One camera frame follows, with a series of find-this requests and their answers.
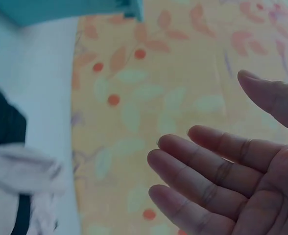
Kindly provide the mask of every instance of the black strap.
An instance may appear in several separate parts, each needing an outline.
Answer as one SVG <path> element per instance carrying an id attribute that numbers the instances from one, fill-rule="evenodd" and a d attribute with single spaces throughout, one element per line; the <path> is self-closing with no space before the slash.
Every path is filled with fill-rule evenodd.
<path id="1" fill-rule="evenodd" d="M 11 235 L 25 235 L 30 225 L 31 197 L 30 195 L 20 194 L 19 207 L 15 227 Z"/>

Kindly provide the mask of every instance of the orange floral pattern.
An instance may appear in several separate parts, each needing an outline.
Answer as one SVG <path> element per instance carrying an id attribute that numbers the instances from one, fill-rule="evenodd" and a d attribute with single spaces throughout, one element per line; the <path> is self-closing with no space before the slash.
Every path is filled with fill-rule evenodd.
<path id="1" fill-rule="evenodd" d="M 147 190 L 146 155 L 194 124 L 288 143 L 244 95 L 240 69 L 288 82 L 288 6 L 260 0 L 144 1 L 145 23 L 80 18 L 72 74 L 72 148 L 84 235 L 185 235 Z"/>

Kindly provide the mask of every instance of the hand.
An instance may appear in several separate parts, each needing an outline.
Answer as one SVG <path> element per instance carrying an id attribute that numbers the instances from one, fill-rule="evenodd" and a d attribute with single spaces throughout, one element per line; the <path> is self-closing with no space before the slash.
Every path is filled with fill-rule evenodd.
<path id="1" fill-rule="evenodd" d="M 238 79 L 253 102 L 288 128 L 288 84 L 247 71 Z M 188 135 L 194 143 L 163 136 L 148 155 L 170 186 L 149 190 L 161 212 L 193 235 L 288 235 L 288 145 L 203 126 Z"/>

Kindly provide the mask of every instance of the white surface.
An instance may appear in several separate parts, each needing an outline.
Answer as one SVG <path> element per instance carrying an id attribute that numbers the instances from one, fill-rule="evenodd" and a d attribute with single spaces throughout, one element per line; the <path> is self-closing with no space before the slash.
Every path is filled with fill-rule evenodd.
<path id="1" fill-rule="evenodd" d="M 71 163 L 71 74 L 77 18 L 18 29 L 0 16 L 0 87 L 27 117 L 26 144 L 64 162 L 57 235 L 79 235 Z"/>

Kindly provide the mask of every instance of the fingernail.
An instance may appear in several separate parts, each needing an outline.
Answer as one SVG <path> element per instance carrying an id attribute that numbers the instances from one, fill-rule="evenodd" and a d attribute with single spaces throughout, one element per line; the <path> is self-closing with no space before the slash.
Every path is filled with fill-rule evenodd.
<path id="1" fill-rule="evenodd" d="M 249 78 L 260 80 L 260 77 L 258 77 L 257 75 L 255 75 L 255 74 L 253 74 L 247 70 L 240 70 L 238 73 L 238 77 L 249 77 Z"/>

